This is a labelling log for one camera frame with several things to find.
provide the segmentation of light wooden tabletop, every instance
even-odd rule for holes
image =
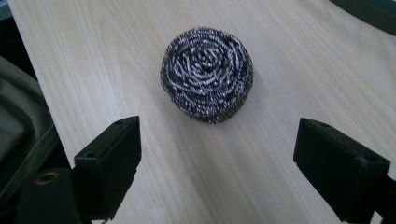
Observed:
[[[396,37],[329,1],[9,3],[69,160],[140,116],[143,159],[113,223],[340,223],[292,160],[301,117],[396,175]],[[254,64],[245,104],[218,125],[185,116],[160,84],[167,45],[195,26],[237,36]]]

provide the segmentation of dark fabric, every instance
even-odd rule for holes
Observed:
[[[59,145],[38,83],[0,57],[0,206]]]
[[[14,18],[0,21],[0,56],[36,79]]]

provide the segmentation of spiral wire coil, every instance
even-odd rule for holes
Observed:
[[[189,117],[221,123],[233,116],[248,97],[253,64],[238,38],[198,27],[169,44],[161,84]]]

